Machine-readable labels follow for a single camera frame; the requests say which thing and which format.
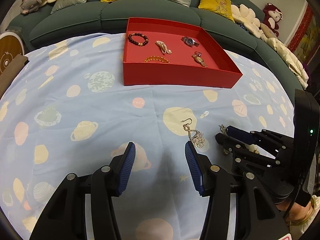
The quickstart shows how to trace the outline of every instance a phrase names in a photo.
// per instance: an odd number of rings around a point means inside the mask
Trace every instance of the green sofa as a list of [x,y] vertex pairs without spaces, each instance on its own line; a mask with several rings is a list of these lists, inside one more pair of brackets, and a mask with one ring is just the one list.
[[[264,13],[249,0],[231,0],[252,8],[261,21]],[[95,32],[124,33],[129,17],[159,18],[204,28],[224,49],[245,56],[270,69],[294,104],[294,90],[302,87],[279,55],[265,42],[247,33],[232,21],[198,8],[200,0],[191,0],[190,8],[167,0],[117,0],[102,3],[87,0],[50,14],[52,4],[37,12],[18,15],[8,30],[21,32],[30,50],[64,39]]]

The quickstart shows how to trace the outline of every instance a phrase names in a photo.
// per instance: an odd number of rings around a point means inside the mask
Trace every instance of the red stuffed monkey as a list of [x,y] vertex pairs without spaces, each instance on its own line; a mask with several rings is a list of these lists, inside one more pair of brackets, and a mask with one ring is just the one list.
[[263,9],[263,12],[266,15],[263,19],[263,23],[267,25],[278,37],[279,33],[276,30],[279,29],[279,25],[277,22],[282,19],[282,12],[272,3],[268,3]]

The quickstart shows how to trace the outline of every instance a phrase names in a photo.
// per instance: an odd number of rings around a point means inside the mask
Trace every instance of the red tray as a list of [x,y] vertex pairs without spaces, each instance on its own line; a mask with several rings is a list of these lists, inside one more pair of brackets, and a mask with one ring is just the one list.
[[[139,47],[128,41],[130,33],[142,33],[149,39]],[[188,36],[199,43],[189,47],[181,38]],[[144,39],[134,36],[143,42]],[[163,41],[172,54],[161,53],[156,41]],[[202,67],[192,55],[200,52]],[[170,63],[144,62],[147,57],[161,56]],[[242,73],[220,45],[201,27],[168,20],[129,18],[123,56],[124,85],[189,85],[231,88]]]

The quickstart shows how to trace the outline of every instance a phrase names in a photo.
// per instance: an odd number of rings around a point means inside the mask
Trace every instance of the light blue bedsheet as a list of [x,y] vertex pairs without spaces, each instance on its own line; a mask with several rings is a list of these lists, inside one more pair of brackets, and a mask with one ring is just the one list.
[[243,73],[232,89],[123,86],[123,46],[124,34],[97,33],[35,50],[1,98],[0,205],[23,239],[68,173],[93,173],[129,141],[136,160],[114,198],[122,239],[198,239],[208,198],[193,186],[181,121],[192,118],[206,139],[198,152],[227,171],[218,125],[293,136],[292,104],[263,66],[227,52]]

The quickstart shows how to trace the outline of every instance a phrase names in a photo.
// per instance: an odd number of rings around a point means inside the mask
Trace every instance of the dark red beaded bracelet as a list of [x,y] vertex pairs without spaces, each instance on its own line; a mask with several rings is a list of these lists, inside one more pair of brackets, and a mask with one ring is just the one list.
[[[140,37],[144,38],[145,41],[144,41],[143,43],[134,41],[134,40],[132,39],[132,36],[140,36]],[[148,39],[148,37],[147,37],[146,35],[143,35],[142,33],[132,33],[132,34],[129,34],[129,35],[128,35],[128,41],[131,42],[131,43],[134,44],[134,45],[137,45],[137,46],[139,46],[139,47],[142,47],[142,46],[145,46],[145,45],[148,44],[149,39]]]

